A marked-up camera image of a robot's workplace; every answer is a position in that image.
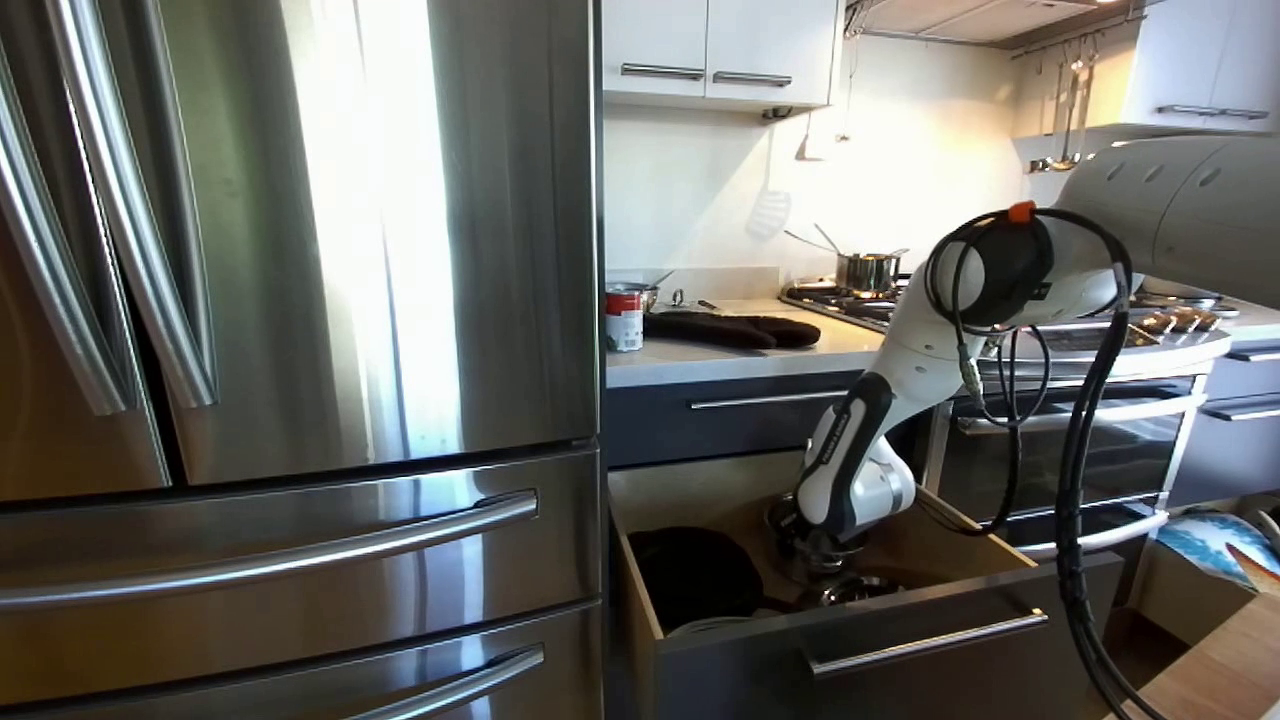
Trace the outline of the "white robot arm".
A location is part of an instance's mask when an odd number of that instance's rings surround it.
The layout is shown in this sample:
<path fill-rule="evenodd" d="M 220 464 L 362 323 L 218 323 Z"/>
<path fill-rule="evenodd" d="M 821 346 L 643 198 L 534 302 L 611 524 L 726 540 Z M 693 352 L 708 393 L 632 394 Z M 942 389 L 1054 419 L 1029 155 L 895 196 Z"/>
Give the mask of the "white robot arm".
<path fill-rule="evenodd" d="M 1117 140 L 1082 159 L 1048 207 L 966 221 L 911 271 L 881 352 L 821 414 L 775 540 L 840 562 L 867 527 L 908 511 L 915 477 L 887 433 L 976 378 L 983 330 L 1083 314 L 1126 328 L 1137 275 L 1275 302 L 1275 228 L 1275 135 Z"/>

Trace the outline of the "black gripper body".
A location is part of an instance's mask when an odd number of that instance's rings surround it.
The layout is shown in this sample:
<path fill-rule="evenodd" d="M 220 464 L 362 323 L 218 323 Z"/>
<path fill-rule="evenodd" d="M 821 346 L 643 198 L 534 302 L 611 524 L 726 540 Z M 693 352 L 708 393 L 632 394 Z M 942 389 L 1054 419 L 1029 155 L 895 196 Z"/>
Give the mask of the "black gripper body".
<path fill-rule="evenodd" d="M 836 545 L 821 524 L 810 524 L 792 503 L 773 511 L 775 550 L 804 571 L 836 571 L 847 562 L 847 546 Z"/>

